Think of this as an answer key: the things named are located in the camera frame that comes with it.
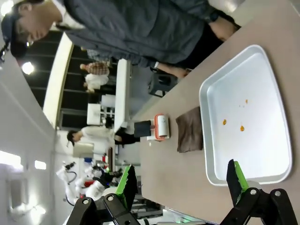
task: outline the white cuff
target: white cuff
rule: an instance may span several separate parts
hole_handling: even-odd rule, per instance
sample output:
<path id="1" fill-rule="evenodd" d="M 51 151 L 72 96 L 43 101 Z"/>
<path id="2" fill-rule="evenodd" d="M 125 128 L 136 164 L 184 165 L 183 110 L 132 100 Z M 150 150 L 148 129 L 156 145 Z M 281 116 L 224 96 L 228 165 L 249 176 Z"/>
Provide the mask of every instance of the white cuff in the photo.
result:
<path id="1" fill-rule="evenodd" d="M 154 65 L 154 68 L 156 69 L 159 65 L 159 62 L 156 62 L 155 65 Z"/>

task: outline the black watch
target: black watch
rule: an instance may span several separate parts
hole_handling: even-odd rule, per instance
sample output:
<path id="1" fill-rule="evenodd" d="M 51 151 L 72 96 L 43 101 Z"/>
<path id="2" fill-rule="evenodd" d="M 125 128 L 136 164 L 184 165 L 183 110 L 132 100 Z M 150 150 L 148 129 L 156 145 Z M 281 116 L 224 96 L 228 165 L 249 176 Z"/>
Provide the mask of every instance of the black watch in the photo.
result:
<path id="1" fill-rule="evenodd" d="M 209 14 L 207 17 L 204 18 L 204 20 L 207 23 L 212 23 L 215 22 L 217 19 L 219 18 L 219 14 L 217 11 L 212 12 L 211 14 Z"/>

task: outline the screw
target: screw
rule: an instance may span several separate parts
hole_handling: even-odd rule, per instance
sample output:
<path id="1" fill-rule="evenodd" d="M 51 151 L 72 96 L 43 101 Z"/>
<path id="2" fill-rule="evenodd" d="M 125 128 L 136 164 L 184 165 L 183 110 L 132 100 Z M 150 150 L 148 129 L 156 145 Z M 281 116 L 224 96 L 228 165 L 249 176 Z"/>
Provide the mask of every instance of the screw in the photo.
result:
<path id="1" fill-rule="evenodd" d="M 276 192 L 275 192 L 275 195 L 276 195 L 277 197 L 281 196 L 280 191 L 276 191 Z"/>
<path id="2" fill-rule="evenodd" d="M 250 191 L 250 194 L 256 195 L 256 190 L 252 189 L 252 190 Z"/>

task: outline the brown cloth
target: brown cloth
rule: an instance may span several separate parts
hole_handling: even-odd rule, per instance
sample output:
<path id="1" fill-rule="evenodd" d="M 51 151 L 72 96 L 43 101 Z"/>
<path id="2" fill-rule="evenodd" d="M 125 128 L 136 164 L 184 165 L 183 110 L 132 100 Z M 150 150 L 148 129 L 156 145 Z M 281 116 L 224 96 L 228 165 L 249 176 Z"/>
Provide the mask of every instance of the brown cloth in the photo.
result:
<path id="1" fill-rule="evenodd" d="M 196 107 L 176 118 L 178 125 L 178 147 L 180 153 L 202 150 L 203 133 L 200 107 Z"/>

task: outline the blue object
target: blue object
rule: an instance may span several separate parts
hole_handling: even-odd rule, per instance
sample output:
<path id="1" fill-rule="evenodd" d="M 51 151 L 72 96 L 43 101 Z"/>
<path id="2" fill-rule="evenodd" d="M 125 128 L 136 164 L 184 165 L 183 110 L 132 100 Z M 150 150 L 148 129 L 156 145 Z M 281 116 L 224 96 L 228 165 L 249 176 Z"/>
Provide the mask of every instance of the blue object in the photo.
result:
<path id="1" fill-rule="evenodd" d="M 93 161 L 92 158 L 84 158 L 85 163 L 91 163 Z"/>

